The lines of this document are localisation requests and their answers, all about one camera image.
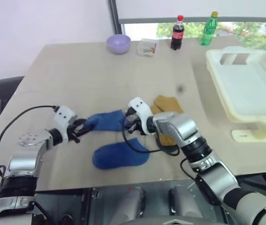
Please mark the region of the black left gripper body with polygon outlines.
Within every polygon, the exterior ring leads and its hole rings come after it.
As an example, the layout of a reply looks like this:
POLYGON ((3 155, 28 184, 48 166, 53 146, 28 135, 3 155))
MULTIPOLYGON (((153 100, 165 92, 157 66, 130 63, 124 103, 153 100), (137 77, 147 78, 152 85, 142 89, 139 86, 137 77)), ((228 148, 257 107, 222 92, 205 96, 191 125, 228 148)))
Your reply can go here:
POLYGON ((79 138, 76 136, 75 130, 82 125, 82 119, 76 119, 67 128, 68 141, 74 141, 75 143, 80 143, 79 138))

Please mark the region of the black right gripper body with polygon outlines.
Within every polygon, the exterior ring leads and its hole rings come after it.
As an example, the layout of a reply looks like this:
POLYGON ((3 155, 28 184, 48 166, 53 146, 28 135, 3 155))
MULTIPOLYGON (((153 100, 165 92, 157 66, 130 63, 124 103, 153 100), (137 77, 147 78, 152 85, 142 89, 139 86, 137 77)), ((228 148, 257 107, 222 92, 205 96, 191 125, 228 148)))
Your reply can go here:
POLYGON ((139 117, 136 117, 133 120, 129 120, 128 118, 129 117, 124 117, 124 130, 126 130, 126 125, 136 123, 139 126, 139 130, 138 131, 139 131, 140 135, 146 135, 145 132, 142 129, 142 123, 141 123, 141 120, 140 120, 139 117))

